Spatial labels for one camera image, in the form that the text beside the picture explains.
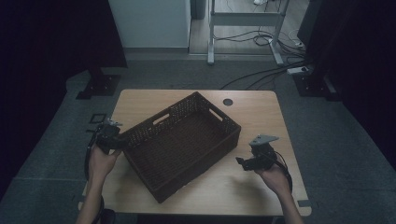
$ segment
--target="wrist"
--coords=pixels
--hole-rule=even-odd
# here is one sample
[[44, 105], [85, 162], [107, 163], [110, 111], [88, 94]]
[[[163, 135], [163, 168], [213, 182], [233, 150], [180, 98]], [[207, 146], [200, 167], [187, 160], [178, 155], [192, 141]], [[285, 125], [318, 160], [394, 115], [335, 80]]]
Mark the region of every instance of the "wrist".
[[89, 179], [91, 188], [101, 188], [105, 184], [105, 179], [105, 176], [91, 175]]
[[287, 203], [287, 202], [294, 203], [293, 196], [288, 191], [278, 192], [276, 196], [282, 203]]

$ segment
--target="metal frame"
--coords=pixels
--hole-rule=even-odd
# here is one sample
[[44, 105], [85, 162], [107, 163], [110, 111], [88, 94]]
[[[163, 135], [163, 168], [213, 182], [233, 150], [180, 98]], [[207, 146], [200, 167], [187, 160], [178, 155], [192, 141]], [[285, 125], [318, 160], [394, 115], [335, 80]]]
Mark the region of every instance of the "metal frame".
[[262, 12], [262, 13], [233, 13], [233, 12], [215, 12], [216, 0], [212, 0], [210, 10], [210, 33], [207, 44], [207, 63], [215, 62], [215, 43], [214, 29], [215, 25], [220, 26], [275, 26], [276, 30], [273, 39], [270, 39], [271, 51], [278, 65], [283, 65], [280, 53], [276, 49], [276, 43], [279, 38], [280, 29], [283, 20], [285, 20], [286, 10], [288, 9], [289, 0], [279, 12]]

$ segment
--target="power strip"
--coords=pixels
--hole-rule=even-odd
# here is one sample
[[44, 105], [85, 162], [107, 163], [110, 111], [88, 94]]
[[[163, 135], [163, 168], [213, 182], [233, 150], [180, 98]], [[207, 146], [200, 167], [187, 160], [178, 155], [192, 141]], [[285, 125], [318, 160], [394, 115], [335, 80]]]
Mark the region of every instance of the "power strip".
[[303, 75], [307, 73], [308, 73], [308, 68], [305, 66], [288, 69], [288, 75]]

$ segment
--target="handheld controller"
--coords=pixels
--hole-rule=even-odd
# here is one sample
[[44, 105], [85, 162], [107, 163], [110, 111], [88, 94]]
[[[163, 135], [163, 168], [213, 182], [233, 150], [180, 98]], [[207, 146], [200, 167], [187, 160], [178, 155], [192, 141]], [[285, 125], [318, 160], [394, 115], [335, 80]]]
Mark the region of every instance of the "handheld controller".
[[[253, 139], [249, 145], [251, 147], [251, 153], [253, 154], [253, 158], [244, 160], [243, 158], [236, 157], [236, 161], [238, 164], [242, 165], [245, 171], [252, 170], [268, 170], [274, 164], [278, 165], [289, 182], [290, 191], [292, 191], [292, 180], [289, 174], [288, 166], [283, 160], [283, 157], [274, 151], [274, 149], [270, 146], [270, 142], [279, 139], [275, 136], [270, 135], [258, 135], [255, 139]], [[284, 164], [277, 160], [277, 155], [282, 158]]]

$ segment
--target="crate handle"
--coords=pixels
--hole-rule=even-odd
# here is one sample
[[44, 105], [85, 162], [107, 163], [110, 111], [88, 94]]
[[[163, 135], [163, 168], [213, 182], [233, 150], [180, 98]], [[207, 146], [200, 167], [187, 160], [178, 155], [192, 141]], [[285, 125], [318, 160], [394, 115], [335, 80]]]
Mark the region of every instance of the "crate handle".
[[166, 114], [160, 116], [159, 118], [155, 119], [154, 121], [152, 121], [152, 124], [157, 125], [158, 123], [161, 123], [162, 121], [164, 121], [167, 118], [169, 118], [169, 113], [166, 113]]
[[214, 110], [212, 110], [211, 108], [209, 108], [209, 112], [212, 113], [216, 118], [218, 118], [220, 121], [222, 121], [222, 117], [215, 112]]

